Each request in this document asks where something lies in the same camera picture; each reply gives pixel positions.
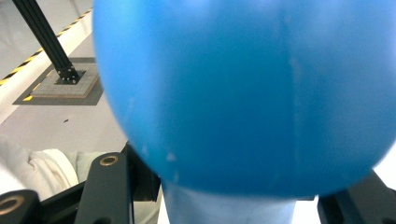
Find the black pole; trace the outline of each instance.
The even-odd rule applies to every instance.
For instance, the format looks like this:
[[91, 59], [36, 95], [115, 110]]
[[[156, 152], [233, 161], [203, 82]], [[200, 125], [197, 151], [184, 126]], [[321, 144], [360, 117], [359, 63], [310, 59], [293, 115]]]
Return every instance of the black pole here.
[[28, 26], [46, 51], [63, 84], [77, 84], [80, 76], [67, 58], [55, 33], [36, 0], [12, 0]]

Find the white floor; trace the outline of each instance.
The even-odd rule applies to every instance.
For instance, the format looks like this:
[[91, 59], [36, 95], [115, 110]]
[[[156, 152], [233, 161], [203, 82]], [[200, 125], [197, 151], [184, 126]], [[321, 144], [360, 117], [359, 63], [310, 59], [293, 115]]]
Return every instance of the white floor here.
[[[38, 0], [55, 34], [91, 8], [92, 0]], [[85, 20], [90, 24], [90, 16]], [[76, 25], [62, 37], [69, 57], [93, 57], [91, 26]], [[31, 31], [13, 7], [0, 0], [0, 80], [40, 48]], [[33, 150], [59, 148], [67, 151], [120, 151], [126, 142], [102, 95], [95, 106], [12, 105], [29, 83], [49, 64], [43, 54], [25, 71], [0, 86], [0, 134], [6, 134]], [[396, 150], [377, 169], [387, 185], [396, 189]], [[319, 223], [316, 203], [296, 207], [294, 224]]]

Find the yellow black warning tape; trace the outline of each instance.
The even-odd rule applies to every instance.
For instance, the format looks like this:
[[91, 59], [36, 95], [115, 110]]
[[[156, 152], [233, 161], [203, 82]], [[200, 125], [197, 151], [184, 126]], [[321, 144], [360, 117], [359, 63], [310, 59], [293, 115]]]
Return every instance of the yellow black warning tape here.
[[[64, 28], [59, 34], [57, 34], [56, 36], [59, 37], [61, 36], [64, 32], [66, 32], [67, 30], [69, 30], [74, 24], [78, 23], [82, 18], [84, 18], [88, 13], [90, 13], [92, 11], [92, 8], [88, 9], [86, 12], [84, 12], [80, 17], [78, 17], [75, 21], [73, 21], [72, 23], [70, 23], [70, 25], [68, 25], [66, 28]], [[0, 87], [2, 85], [4, 85], [11, 77], [13, 77], [15, 74], [17, 74], [26, 64], [28, 64], [30, 61], [32, 61], [35, 56], [37, 56], [39, 53], [41, 53], [43, 51], [43, 49], [39, 49], [38, 51], [36, 51], [34, 54], [32, 54], [32, 56], [30, 56], [28, 59], [26, 59], [23, 63], [20, 64], [20, 66], [18, 66], [17, 68], [15, 68], [14, 70], [12, 70], [12, 72], [10, 72], [6, 77], [4, 77], [3, 79], [0, 80]], [[25, 99], [23, 99], [23, 101], [29, 101], [26, 100], [28, 99], [31, 100], [33, 97], [29, 94], [28, 97], [26, 97]]]

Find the blue ball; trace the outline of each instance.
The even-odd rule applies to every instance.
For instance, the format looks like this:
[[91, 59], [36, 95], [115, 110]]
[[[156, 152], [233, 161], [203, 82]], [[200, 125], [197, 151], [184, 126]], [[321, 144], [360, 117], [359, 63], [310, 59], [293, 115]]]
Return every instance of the blue ball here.
[[166, 181], [327, 194], [368, 175], [396, 136], [396, 2], [363, 2], [95, 1], [99, 75]]

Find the blue sphere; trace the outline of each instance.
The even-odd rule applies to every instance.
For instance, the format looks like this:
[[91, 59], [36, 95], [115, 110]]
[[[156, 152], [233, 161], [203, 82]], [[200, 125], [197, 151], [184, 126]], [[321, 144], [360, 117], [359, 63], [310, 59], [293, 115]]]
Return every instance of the blue sphere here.
[[99, 75], [159, 176], [232, 195], [327, 194], [396, 136], [396, 2], [95, 1]]

